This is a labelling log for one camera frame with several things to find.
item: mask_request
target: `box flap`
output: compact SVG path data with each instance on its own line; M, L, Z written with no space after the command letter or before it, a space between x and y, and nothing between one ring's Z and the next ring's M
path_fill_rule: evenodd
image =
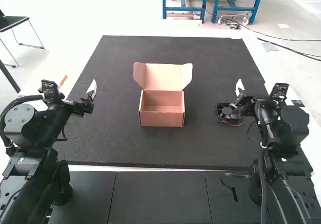
M181 91L192 80L192 63L134 63L134 79L144 90Z

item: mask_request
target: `cardboard box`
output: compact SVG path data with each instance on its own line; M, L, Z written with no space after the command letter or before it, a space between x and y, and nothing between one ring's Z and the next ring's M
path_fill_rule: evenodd
M192 80L193 65L134 63L134 79L142 87L141 126L183 127L183 89Z

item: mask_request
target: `wheel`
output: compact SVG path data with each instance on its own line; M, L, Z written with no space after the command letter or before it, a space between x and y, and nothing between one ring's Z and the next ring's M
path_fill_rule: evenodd
M219 20L217 21L217 23L220 25L222 23L222 19L223 19L223 16L220 16L219 17Z
M243 24L244 25L249 24L249 19L247 17L243 17Z

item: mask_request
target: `black fan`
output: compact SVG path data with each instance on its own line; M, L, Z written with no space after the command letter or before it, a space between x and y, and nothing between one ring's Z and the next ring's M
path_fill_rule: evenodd
M218 122L226 121L229 123L238 123L241 120L241 115L232 103L219 102L216 104L216 113L219 116Z

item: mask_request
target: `red wire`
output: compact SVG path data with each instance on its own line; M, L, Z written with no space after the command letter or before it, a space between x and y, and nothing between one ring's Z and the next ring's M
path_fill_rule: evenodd
M224 121L224 120L221 120L221 123L229 124L229 125L232 125L233 127L239 127L239 126L245 124L245 123L240 123L240 124L238 124L238 125L234 125L234 124L232 124L232 123L230 123L230 122L226 122L226 121Z

